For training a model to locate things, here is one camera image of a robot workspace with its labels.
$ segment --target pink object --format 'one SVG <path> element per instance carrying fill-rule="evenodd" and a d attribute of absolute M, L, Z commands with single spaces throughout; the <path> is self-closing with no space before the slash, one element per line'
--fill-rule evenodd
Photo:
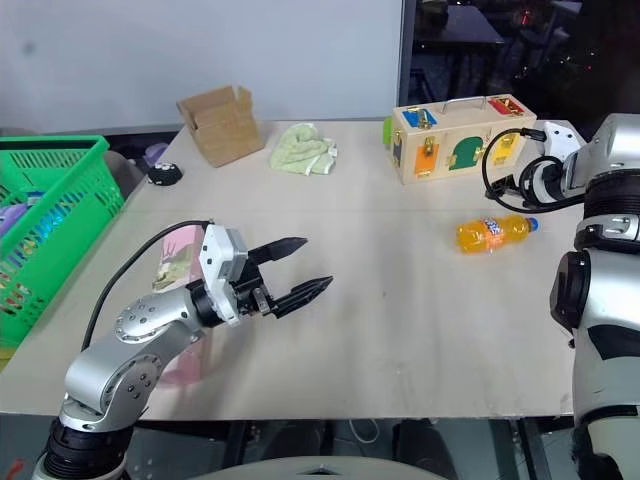
<path fill-rule="evenodd" d="M 202 278 L 198 255 L 204 239 L 199 226 L 183 227 L 162 241 L 162 256 L 153 281 L 154 292 L 165 292 Z M 185 385 L 202 378 L 202 363 L 210 347 L 210 335 L 191 345 L 167 365 L 160 381 Z"/>

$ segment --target wooden box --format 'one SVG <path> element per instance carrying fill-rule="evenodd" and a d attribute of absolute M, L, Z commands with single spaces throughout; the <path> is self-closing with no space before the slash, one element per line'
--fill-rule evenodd
<path fill-rule="evenodd" d="M 536 115 L 512 95 L 456 98 L 393 109 L 391 158 L 403 184 L 480 172 L 489 142 L 507 128 L 533 127 Z M 492 148 L 488 168 L 512 166 L 525 138 Z"/>

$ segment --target orange bottle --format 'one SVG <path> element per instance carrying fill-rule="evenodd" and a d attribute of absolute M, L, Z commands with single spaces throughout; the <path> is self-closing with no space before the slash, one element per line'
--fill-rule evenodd
<path fill-rule="evenodd" d="M 458 226 L 457 243 L 463 253 L 490 252 L 507 243 L 517 243 L 538 229 L 538 221 L 521 215 L 483 218 Z"/>

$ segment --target green basket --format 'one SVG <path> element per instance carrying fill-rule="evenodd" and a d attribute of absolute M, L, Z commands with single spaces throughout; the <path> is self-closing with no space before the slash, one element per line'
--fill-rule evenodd
<path fill-rule="evenodd" d="M 0 239 L 0 349 L 16 348 L 123 204 L 98 136 L 0 138 L 0 206 L 44 195 Z"/>

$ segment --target bottle cap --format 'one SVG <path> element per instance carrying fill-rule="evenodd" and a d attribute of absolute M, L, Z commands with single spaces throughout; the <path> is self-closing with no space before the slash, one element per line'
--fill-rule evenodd
<path fill-rule="evenodd" d="M 529 227 L 531 231 L 535 232 L 538 229 L 538 220 L 533 217 L 528 217 L 527 220 L 529 221 Z"/>

